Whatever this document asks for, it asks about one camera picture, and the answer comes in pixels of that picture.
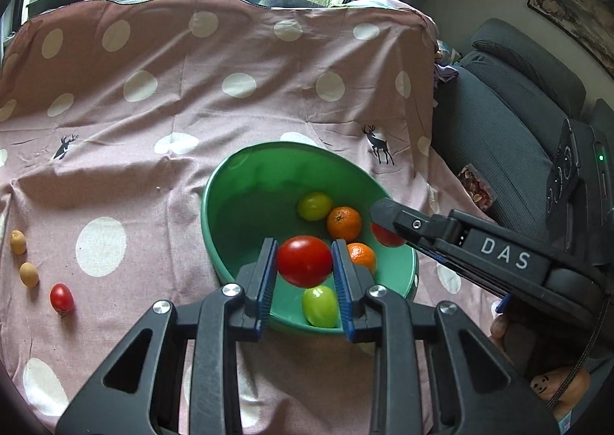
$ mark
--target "green tomato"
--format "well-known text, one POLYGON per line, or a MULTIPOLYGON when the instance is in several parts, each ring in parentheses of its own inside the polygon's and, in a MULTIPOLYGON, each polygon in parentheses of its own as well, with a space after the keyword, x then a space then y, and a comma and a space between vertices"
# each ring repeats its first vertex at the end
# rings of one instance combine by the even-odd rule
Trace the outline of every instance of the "green tomato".
POLYGON ((303 293, 303 313, 312 326, 337 327, 339 321, 337 295, 326 286, 306 289, 303 293))
POLYGON ((332 209, 333 198, 323 192, 310 192, 297 205, 299 216, 310 222, 326 218, 332 209))

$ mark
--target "small potato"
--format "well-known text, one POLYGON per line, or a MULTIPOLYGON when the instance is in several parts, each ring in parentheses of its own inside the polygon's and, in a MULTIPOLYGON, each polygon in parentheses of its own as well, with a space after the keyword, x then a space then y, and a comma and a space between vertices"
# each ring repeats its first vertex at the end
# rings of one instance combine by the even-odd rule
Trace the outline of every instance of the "small potato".
POLYGON ((15 255, 23 255, 26 253, 26 236, 19 230, 14 230, 10 233, 10 249, 15 255))
POLYGON ((19 269, 19 277, 27 287, 35 287, 39 281, 36 265, 30 262, 23 263, 19 269))

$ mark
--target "metal bolt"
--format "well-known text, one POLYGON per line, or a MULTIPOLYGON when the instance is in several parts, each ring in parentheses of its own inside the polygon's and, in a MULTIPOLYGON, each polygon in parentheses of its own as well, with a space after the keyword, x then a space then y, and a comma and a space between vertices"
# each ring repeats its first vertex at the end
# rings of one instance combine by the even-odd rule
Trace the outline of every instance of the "metal bolt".
POLYGON ((227 284, 222 288, 222 293, 226 296, 237 296, 241 292, 241 287, 236 283, 227 284))
POLYGON ((171 303, 166 300, 158 300, 153 305, 153 311, 156 314, 165 314, 171 309, 171 303))
POLYGON ((444 314, 448 314, 448 315, 455 314, 458 309, 459 307, 458 305, 456 305, 456 303, 441 302, 439 304, 439 310, 441 310, 444 314))
POLYGON ((381 298, 386 293, 388 293, 388 290, 386 290, 386 288, 383 287, 381 284, 376 284, 375 286, 371 286, 369 288, 369 294, 376 298, 381 298))

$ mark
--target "deer print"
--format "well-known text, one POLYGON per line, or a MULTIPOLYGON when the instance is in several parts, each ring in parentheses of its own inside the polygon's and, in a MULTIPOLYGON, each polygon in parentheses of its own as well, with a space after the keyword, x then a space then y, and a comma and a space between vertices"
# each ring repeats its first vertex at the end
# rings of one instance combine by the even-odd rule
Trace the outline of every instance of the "deer print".
POLYGON ((380 165, 382 163, 382 160, 380 159, 380 149, 381 149, 382 151, 384 151, 384 156, 386 156, 386 165, 388 164, 388 158, 390 158, 392 165, 394 166, 394 160, 392 159, 392 155, 388 151, 388 141, 383 141, 382 139, 377 138, 374 131, 375 131, 375 127, 372 125, 366 126, 365 124, 362 126, 362 132, 363 134, 366 135, 367 140, 369 140, 369 143, 371 144, 371 147, 373 148, 373 154, 375 154, 378 157, 378 161, 380 162, 380 165))
POLYGON ((68 135, 64 135, 60 139, 62 144, 60 145, 58 151, 55 153, 55 156, 53 157, 53 159, 60 158, 60 160, 63 160, 64 157, 66 156, 66 152, 68 151, 69 144, 76 141, 78 138, 79 136, 75 134, 71 135, 70 138, 68 137, 68 135))

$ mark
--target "cable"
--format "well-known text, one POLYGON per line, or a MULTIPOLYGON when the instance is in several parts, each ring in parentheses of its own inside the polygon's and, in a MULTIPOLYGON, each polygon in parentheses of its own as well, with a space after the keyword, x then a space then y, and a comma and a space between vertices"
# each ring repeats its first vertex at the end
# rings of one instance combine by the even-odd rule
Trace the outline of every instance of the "cable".
POLYGON ((578 362, 567 375, 567 378, 565 378, 565 381, 559 387, 559 390, 557 390, 556 393, 553 395, 553 397, 548 401, 548 408, 550 410, 552 410, 554 406, 556 405, 556 403, 561 399, 561 397, 563 396, 567 388, 569 388, 569 385, 571 385, 573 380, 576 378, 577 374, 579 373, 579 370, 582 368, 582 366, 584 366, 584 362, 586 361, 588 354, 590 354, 595 343, 597 342, 599 333, 601 333, 601 328, 604 325, 604 321, 606 320, 606 314, 608 312, 609 306, 610 306, 610 297, 605 297, 604 301, 601 303, 601 309, 599 311, 599 315, 597 316, 597 322, 595 323, 593 334, 591 334, 591 338, 588 340, 588 343, 586 344, 586 347, 584 348, 582 355, 579 357, 578 362))

